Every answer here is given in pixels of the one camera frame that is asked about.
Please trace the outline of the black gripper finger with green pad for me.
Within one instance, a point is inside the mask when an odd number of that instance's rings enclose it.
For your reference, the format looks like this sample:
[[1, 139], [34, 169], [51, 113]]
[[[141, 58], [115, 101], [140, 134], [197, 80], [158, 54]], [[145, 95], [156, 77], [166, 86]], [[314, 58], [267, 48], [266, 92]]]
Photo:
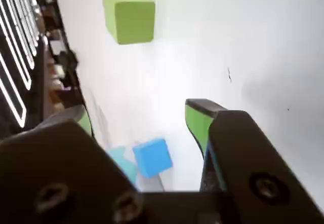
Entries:
[[1, 142], [1, 223], [144, 223], [143, 201], [76, 122]]
[[323, 223], [323, 214], [246, 111], [190, 98], [185, 123], [204, 160], [200, 190], [217, 194], [222, 223]]

